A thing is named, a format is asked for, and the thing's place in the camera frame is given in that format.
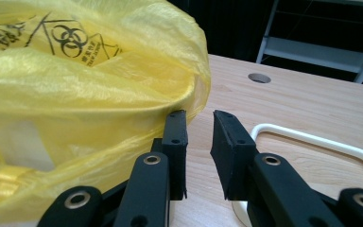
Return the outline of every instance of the table surface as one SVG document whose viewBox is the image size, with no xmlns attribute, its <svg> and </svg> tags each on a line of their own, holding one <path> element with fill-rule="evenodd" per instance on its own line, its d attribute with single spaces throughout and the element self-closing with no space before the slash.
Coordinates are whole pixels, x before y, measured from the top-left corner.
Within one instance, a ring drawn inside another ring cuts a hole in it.
<svg viewBox="0 0 363 227">
<path fill-rule="evenodd" d="M 187 128 L 188 199 L 175 202 L 171 226 L 244 226 L 224 200 L 210 155 L 214 110 L 234 114 L 247 131 L 271 123 L 363 149 L 363 84 L 219 56 L 210 56 L 210 67 L 207 106 Z M 271 82 L 254 82 L 250 74 Z M 312 188 L 332 198 L 343 188 L 363 188 L 360 160 L 267 132 L 256 143 L 260 152 L 285 157 Z"/>
</svg>

